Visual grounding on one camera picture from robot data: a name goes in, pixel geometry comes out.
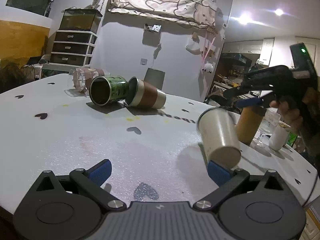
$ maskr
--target green cup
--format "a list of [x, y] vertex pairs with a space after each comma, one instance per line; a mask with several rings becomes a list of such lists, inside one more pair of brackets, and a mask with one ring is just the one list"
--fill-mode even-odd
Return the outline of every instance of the green cup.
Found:
[[121, 76], [95, 77], [89, 88], [90, 98], [97, 106], [121, 101], [127, 97], [128, 93], [129, 85]]

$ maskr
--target human hand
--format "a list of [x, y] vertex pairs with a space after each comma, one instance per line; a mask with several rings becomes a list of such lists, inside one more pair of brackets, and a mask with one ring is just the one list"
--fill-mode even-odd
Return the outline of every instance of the human hand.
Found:
[[[320, 93], [313, 88], [308, 88], [302, 102], [306, 105], [315, 104], [320, 110]], [[302, 126], [303, 118], [300, 115], [299, 109], [290, 109], [288, 102], [272, 101], [270, 107], [278, 108], [282, 115], [284, 122], [290, 125], [294, 133], [298, 133], [299, 128]]]

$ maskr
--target metal screw head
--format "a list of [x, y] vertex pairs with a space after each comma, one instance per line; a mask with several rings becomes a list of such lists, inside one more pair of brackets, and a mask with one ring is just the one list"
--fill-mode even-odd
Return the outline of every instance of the metal screw head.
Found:
[[120, 200], [111, 200], [109, 203], [108, 203], [108, 207], [110, 208], [121, 208], [123, 207], [124, 203]]
[[199, 209], [208, 209], [212, 206], [210, 201], [200, 200], [196, 203], [196, 207]]

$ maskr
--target ribbed gray panel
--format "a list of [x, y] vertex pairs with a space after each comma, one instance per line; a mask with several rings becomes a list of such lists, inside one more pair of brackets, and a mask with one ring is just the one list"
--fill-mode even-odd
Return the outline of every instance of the ribbed gray panel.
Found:
[[214, 216], [188, 202], [133, 202], [110, 213], [88, 240], [231, 240]]

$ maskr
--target fish tank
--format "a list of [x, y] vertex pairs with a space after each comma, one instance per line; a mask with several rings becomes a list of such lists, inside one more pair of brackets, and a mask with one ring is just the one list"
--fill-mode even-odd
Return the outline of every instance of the fish tank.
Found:
[[68, 9], [63, 15], [60, 29], [97, 33], [102, 14], [95, 9]]

